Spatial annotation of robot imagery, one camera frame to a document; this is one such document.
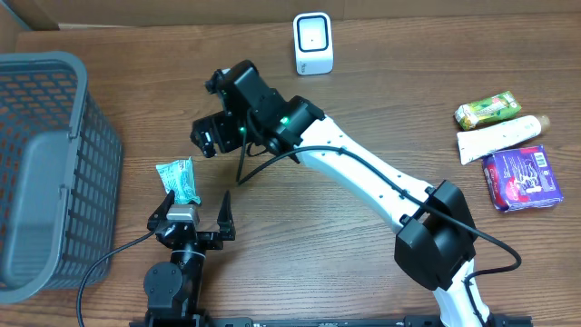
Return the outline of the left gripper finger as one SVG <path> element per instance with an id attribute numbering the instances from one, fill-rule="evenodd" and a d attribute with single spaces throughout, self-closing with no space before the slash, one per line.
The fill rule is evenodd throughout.
<path id="1" fill-rule="evenodd" d="M 234 241 L 236 229 L 231 212 L 231 193 L 227 191 L 222 200 L 222 207 L 217 218 L 219 235 L 223 241 Z"/>
<path id="2" fill-rule="evenodd" d="M 174 205 L 175 192 L 171 190 L 167 193 L 162 203 L 157 207 L 157 209 L 150 215 L 147 221 L 147 229 L 149 231 L 155 231 L 160 222 L 167 219 L 167 213 Z"/>

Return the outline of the teal wet wipes pack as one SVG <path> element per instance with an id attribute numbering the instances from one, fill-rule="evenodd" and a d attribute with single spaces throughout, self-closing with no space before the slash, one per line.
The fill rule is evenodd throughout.
<path id="1" fill-rule="evenodd" d="M 155 166 L 165 192 L 174 192 L 177 204 L 200 204 L 201 198 L 196 193 L 192 158 L 176 160 L 171 163 Z"/>

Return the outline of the white tube gold cap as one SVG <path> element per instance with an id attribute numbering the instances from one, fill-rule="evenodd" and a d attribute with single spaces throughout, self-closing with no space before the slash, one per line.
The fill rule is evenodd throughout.
<path id="1" fill-rule="evenodd" d="M 458 132 L 459 158 L 462 165 L 483 156 L 535 138 L 551 126 L 546 115 L 526 115 L 486 128 Z"/>

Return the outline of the green yellow snack pouch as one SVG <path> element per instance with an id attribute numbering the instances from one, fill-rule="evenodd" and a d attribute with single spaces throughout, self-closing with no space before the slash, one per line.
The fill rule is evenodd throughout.
<path id="1" fill-rule="evenodd" d="M 464 131 L 483 124 L 505 121 L 517 115 L 521 104 L 510 91 L 505 91 L 476 102 L 462 104 L 454 113 L 454 118 Z"/>

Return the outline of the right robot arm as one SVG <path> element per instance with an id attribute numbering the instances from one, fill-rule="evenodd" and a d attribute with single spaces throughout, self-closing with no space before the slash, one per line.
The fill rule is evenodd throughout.
<path id="1" fill-rule="evenodd" d="M 348 137 L 316 105 L 295 96 L 257 104 L 225 100 L 223 111 L 192 124 L 191 139 L 204 156 L 249 142 L 278 160 L 326 174 L 365 202 L 396 235 L 394 259 L 433 292 L 446 326 L 484 326 L 490 315 L 472 281 L 477 230 L 463 193 L 406 175 Z"/>

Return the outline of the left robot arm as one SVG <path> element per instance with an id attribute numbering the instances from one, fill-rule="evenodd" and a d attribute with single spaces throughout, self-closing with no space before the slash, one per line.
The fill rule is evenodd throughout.
<path id="1" fill-rule="evenodd" d="M 156 240 L 171 250 L 167 262 L 159 262 L 145 274 L 143 288 L 148 297 L 146 326 L 213 326 L 199 307 L 203 266 L 208 251 L 220 251 L 233 241 L 236 230 L 231 213 L 231 194 L 224 194 L 217 231 L 200 231 L 194 204 L 177 204 L 169 192 L 147 222 Z"/>

